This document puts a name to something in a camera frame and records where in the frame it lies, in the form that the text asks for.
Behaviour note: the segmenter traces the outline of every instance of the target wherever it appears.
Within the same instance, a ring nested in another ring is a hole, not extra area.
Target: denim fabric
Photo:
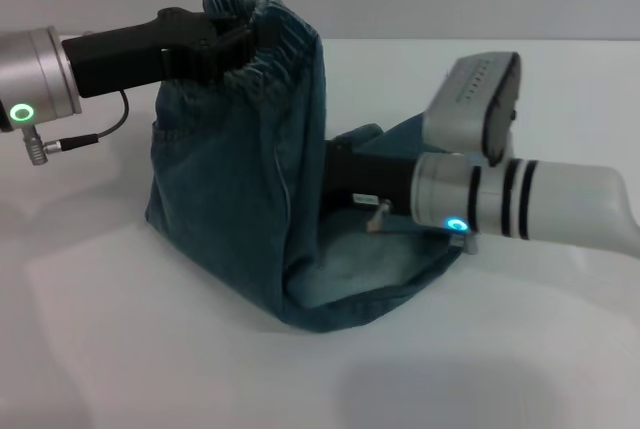
[[[175,247],[280,320],[324,332],[368,323],[441,275],[444,233],[344,210],[319,223],[325,76],[316,31],[280,0],[204,0],[208,13],[280,27],[276,47],[204,87],[165,82],[156,101],[146,217]],[[347,134],[359,150],[416,157],[420,120]]]

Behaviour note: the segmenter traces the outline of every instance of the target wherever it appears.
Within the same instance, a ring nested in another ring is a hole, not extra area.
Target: blue led light
[[[445,224],[449,229],[452,229],[454,231],[466,232],[469,230],[469,224],[467,224],[463,219],[460,219],[459,217],[450,217],[449,219],[447,219]]]

